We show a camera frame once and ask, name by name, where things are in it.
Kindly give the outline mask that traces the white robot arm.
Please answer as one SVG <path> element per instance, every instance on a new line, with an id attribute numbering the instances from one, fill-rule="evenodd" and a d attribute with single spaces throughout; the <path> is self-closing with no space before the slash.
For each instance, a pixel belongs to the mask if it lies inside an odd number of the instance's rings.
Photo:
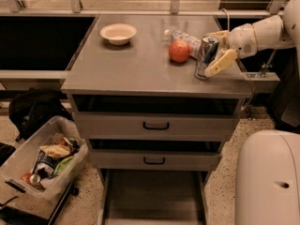
<path id="1" fill-rule="evenodd" d="M 295 47 L 300 53 L 300 0 L 290 0 L 282 16 L 274 15 L 232 31 L 210 33 L 210 36 L 216 36 L 219 45 L 214 60 L 204 70 L 205 77 L 215 76 L 235 59 L 244 59 L 259 51 Z"/>

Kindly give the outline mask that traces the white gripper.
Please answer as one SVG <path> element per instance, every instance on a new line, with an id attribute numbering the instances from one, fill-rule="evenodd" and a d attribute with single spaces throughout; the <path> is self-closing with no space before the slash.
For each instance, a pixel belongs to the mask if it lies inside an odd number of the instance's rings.
<path id="1" fill-rule="evenodd" d="M 257 41 L 254 27 L 250 23 L 235 27 L 230 33 L 228 30 L 207 33 L 202 38 L 203 42 L 217 48 L 228 48 L 219 50 L 215 59 L 204 71 L 206 77 L 217 75 L 220 71 L 229 67 L 237 57 L 244 59 L 257 53 Z"/>

